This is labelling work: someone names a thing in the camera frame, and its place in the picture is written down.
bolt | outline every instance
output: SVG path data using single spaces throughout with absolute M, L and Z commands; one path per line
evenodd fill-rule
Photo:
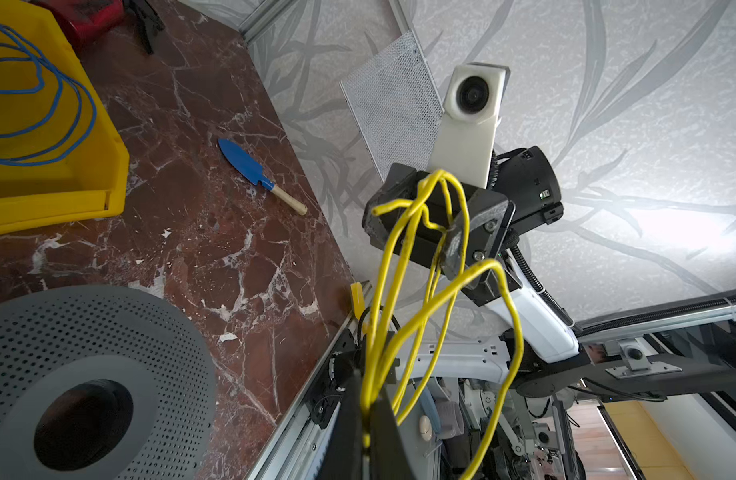
M 627 350 L 627 355 L 629 355 L 629 358 L 640 360 L 643 358 L 643 353 L 638 349 L 629 349 Z

camera lens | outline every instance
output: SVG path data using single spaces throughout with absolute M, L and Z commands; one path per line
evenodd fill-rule
M 459 85 L 457 97 L 461 110 L 476 114 L 488 103 L 488 83 L 480 77 L 468 77 Z

black corrugated tube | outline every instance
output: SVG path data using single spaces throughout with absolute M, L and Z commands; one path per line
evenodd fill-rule
M 573 319 L 570 316 L 568 316 L 568 314 L 560 306 L 560 304 L 557 303 L 557 301 L 554 298 L 552 298 L 552 295 L 550 295 L 549 292 L 546 291 L 546 289 L 544 288 L 544 285 L 542 285 L 542 283 L 538 281 L 538 278 L 536 278 L 536 275 L 533 274 L 533 271 L 531 270 L 531 267 L 528 265 L 528 262 L 526 262 L 526 258 L 520 252 L 520 249 L 518 248 L 517 243 L 513 246 L 510 246 L 509 251 L 511 251 L 512 256 L 515 257 L 515 262 L 517 262 L 517 265 L 520 267 L 520 270 L 522 270 L 523 274 L 528 279 L 528 283 L 530 283 L 533 289 L 536 290 L 536 293 L 538 293 L 538 295 L 542 298 L 542 300 L 544 300 L 544 303 L 546 303 L 547 306 L 553 312 L 555 312 L 555 315 L 559 316 L 560 319 L 563 322 L 565 322 L 566 325 L 572 326 Z
M 675 316 L 685 313 L 698 312 L 700 310 L 715 308 L 718 306 L 727 306 L 728 302 L 736 303 L 736 294 L 728 295 L 725 298 L 719 298 L 717 300 L 705 300 L 702 302 L 691 303 L 690 305 L 675 306 L 664 310 L 658 310 L 656 312 L 640 313 L 638 315 L 626 316 L 616 320 L 610 320 L 607 322 L 598 323 L 597 325 L 588 326 L 577 336 L 581 337 L 584 335 L 591 335 L 593 333 L 602 332 L 604 330 L 610 330 L 619 328 L 620 326 L 637 325 L 638 323 L 651 322 L 652 320 L 660 320 L 669 316 Z

small white camera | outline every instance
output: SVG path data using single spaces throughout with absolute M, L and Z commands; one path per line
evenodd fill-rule
M 486 188 L 508 78 L 509 69 L 498 65 L 470 63 L 453 70 L 429 171 L 443 168 L 465 184 Z

red object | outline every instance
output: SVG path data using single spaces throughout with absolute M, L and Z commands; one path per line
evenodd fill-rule
M 125 18 L 123 0 L 32 0 L 32 3 L 53 13 L 76 52 Z

